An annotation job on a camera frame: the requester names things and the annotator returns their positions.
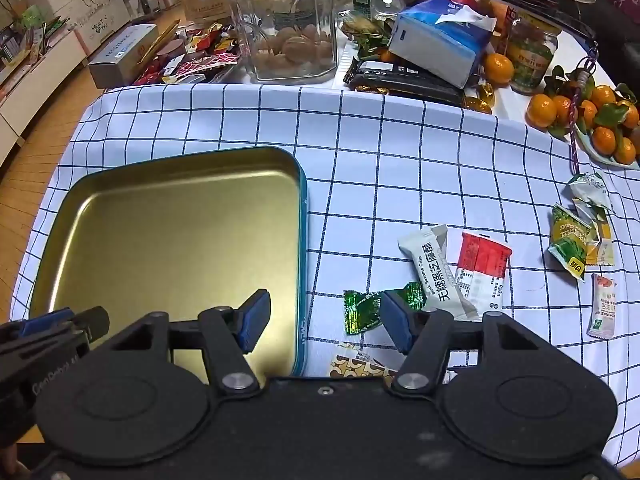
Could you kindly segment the green foil candy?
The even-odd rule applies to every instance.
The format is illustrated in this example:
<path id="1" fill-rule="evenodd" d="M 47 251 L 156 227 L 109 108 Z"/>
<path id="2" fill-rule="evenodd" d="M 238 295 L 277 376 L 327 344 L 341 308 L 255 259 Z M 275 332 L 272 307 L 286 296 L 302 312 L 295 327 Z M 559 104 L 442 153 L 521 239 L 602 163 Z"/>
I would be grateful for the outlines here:
<path id="1" fill-rule="evenodd" d="M 403 288 L 391 289 L 390 292 L 397 294 L 413 311 L 419 311 L 424 306 L 424 291 L 419 282 L 410 282 Z M 382 292 L 344 291 L 344 322 L 347 335 L 358 335 L 381 324 L 378 314 L 381 295 Z"/>

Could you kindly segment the green yellow snack packet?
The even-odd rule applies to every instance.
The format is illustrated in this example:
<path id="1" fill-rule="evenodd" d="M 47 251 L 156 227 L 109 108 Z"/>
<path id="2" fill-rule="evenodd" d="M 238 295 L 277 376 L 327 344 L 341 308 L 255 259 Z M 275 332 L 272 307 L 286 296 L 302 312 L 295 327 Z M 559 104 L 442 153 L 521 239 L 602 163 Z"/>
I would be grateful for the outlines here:
<path id="1" fill-rule="evenodd" d="M 585 281 L 590 226 L 561 204 L 552 207 L 551 217 L 548 253 L 558 260 L 573 278 Z"/>

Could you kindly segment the green white snack packet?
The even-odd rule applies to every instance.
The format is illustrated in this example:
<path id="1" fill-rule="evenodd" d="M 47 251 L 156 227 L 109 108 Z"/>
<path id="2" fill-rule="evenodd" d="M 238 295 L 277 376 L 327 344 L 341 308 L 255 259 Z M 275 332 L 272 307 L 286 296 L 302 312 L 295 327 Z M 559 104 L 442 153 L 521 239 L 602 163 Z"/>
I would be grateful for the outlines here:
<path id="1" fill-rule="evenodd" d="M 614 211 L 605 180 L 597 172 L 576 174 L 568 181 L 567 186 L 575 208 L 583 216 L 604 217 Z"/>

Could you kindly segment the brown patterned snack packet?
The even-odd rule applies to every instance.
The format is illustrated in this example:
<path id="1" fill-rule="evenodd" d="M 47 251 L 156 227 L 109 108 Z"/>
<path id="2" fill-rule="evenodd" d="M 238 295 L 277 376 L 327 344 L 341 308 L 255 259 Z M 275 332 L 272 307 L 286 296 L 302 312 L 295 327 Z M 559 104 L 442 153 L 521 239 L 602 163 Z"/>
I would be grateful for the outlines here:
<path id="1" fill-rule="evenodd" d="M 361 348 L 341 341 L 331 347 L 320 370 L 331 378 L 378 377 L 390 382 L 406 357 L 390 348 Z"/>

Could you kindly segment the white black-sesame snack bar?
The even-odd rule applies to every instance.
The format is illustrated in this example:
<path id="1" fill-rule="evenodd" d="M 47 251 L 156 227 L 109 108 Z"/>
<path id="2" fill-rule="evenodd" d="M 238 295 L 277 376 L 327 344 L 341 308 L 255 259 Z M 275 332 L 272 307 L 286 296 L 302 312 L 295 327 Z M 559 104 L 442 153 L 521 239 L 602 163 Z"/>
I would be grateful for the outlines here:
<path id="1" fill-rule="evenodd" d="M 425 311 L 443 310 L 456 321 L 478 321 L 476 307 L 463 297 L 447 262 L 447 234 L 448 228 L 439 224 L 401 238 L 398 247 L 416 269 L 425 295 Z"/>

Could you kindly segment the red white snack packet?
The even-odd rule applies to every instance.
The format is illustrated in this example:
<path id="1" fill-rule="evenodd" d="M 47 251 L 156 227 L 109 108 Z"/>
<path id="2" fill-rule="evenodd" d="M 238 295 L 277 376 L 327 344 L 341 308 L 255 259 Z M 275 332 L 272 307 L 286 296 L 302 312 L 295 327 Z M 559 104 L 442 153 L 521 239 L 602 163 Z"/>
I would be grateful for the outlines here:
<path id="1" fill-rule="evenodd" d="M 502 310 L 506 264 L 511 255 L 512 249 L 506 244 L 471 232 L 462 233 L 456 281 L 479 318 Z"/>

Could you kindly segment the blue checked white tablecloth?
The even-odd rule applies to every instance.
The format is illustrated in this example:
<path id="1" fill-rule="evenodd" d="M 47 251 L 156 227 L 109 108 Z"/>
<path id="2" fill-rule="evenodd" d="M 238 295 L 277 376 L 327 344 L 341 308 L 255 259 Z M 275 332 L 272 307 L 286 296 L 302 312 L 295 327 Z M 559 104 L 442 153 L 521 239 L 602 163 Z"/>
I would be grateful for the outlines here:
<path id="1" fill-rule="evenodd" d="M 613 390 L 618 416 L 605 448 L 625 465 L 639 456 L 639 175 L 602 170 L 610 191 L 615 333 L 587 333 L 590 281 L 548 253 L 551 211 L 568 202 L 568 147 L 547 133 L 460 108 L 348 91 L 244 84 L 129 87 L 89 105 L 46 187 L 11 298 L 24 318 L 44 244 L 67 190 L 81 177 L 130 162 L 272 145 L 292 153 L 309 193 L 307 370 L 326 372 L 346 337 L 342 295 L 412 280 L 398 240 L 446 224 L 448 258 L 473 231 L 512 249 L 506 312 Z"/>

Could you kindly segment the small white red packet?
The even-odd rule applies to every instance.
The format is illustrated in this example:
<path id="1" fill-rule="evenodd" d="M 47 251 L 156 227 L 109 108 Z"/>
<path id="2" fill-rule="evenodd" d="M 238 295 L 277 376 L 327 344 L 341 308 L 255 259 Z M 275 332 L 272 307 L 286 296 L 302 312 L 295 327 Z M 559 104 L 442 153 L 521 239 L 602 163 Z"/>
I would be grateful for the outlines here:
<path id="1" fill-rule="evenodd" d="M 597 339 L 615 335 L 616 281 L 599 274 L 592 276 L 592 306 L 587 334 Z"/>

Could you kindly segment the yellow white snack packet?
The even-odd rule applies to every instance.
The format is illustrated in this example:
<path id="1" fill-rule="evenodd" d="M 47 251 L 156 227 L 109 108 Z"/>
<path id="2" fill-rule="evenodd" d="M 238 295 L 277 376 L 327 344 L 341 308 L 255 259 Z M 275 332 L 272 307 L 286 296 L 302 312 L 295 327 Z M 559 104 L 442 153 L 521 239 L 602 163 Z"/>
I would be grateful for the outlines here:
<path id="1" fill-rule="evenodd" d="M 603 207 L 573 200 L 578 218 L 590 226 L 587 240 L 588 266 L 614 266 L 613 235 L 608 215 Z"/>

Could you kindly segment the light green fruit plate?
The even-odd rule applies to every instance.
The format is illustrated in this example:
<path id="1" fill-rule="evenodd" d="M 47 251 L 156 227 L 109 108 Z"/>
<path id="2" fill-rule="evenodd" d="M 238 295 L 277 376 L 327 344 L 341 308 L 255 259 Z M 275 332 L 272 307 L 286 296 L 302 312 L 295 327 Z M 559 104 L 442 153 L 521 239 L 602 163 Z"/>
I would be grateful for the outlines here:
<path id="1" fill-rule="evenodd" d="M 580 146 L 595 162 L 618 169 L 639 169 L 639 143 L 624 136 L 620 128 L 576 127 L 575 133 Z"/>

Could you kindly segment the large front tangerine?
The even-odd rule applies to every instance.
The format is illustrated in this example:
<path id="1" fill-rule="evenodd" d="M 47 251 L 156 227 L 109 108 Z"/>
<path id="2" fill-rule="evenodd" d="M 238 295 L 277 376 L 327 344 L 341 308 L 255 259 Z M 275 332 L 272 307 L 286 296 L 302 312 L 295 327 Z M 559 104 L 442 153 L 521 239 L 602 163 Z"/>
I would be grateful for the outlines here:
<path id="1" fill-rule="evenodd" d="M 539 93 L 529 100 L 525 119 L 530 126 L 546 130 L 555 122 L 556 114 L 558 112 L 553 99 L 543 93 Z"/>

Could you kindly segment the black snack bag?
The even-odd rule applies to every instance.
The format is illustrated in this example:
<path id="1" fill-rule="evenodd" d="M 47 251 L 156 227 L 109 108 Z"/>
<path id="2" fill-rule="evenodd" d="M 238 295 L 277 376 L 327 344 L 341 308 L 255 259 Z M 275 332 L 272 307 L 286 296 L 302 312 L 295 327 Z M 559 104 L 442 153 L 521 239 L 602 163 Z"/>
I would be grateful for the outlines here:
<path id="1" fill-rule="evenodd" d="M 343 82 L 352 91 L 462 107 L 461 89 L 411 64 L 402 65 L 379 60 L 361 61 L 354 58 Z"/>

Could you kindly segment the loose tangerine by tissues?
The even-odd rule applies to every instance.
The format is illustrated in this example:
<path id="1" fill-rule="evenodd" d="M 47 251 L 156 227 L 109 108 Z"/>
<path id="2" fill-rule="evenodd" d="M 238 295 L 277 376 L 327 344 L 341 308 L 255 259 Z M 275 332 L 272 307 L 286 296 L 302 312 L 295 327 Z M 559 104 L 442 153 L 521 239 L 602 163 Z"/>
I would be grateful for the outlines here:
<path id="1" fill-rule="evenodd" d="M 483 70 L 485 79 L 497 86 L 505 86 L 514 76 L 512 62 L 500 53 L 486 55 L 483 61 Z"/>

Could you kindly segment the blue white tissue pack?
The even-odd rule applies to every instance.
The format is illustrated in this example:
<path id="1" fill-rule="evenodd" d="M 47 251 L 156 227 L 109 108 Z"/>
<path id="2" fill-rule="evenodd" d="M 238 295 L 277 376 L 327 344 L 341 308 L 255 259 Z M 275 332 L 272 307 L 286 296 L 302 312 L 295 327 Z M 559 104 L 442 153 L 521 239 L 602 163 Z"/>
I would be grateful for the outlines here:
<path id="1" fill-rule="evenodd" d="M 424 0 L 399 13 L 388 50 L 461 90 L 496 24 L 478 0 Z"/>

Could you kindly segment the glass jar with walnuts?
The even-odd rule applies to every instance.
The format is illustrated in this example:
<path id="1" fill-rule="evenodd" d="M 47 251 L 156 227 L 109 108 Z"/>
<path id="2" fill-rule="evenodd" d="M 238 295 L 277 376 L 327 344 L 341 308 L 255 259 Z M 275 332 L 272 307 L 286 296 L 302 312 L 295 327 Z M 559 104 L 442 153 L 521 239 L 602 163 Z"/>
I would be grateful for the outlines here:
<path id="1" fill-rule="evenodd" d="M 334 75 L 334 0 L 229 0 L 229 6 L 251 81 L 302 84 Z"/>

